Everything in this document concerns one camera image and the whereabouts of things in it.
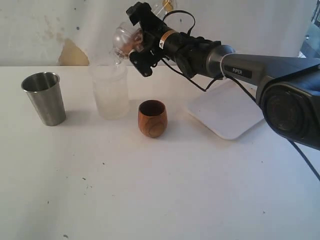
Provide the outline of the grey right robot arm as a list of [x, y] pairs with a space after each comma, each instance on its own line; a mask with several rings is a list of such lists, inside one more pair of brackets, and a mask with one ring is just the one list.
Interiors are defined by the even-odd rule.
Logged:
[[255, 102], [278, 135], [302, 145], [320, 147], [320, 61], [317, 58], [238, 54], [229, 45], [168, 27], [146, 2], [126, 14], [142, 31], [142, 50], [132, 50], [130, 62], [144, 77], [159, 61], [171, 60], [178, 74], [244, 81], [257, 87]]

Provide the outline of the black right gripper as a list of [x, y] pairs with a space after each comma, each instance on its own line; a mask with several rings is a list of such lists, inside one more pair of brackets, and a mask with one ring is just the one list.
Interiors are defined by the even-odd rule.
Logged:
[[143, 34], [143, 50], [163, 51], [162, 36], [170, 30], [164, 23], [165, 13], [155, 15], [147, 2], [138, 1], [125, 12], [132, 25], [140, 24]]

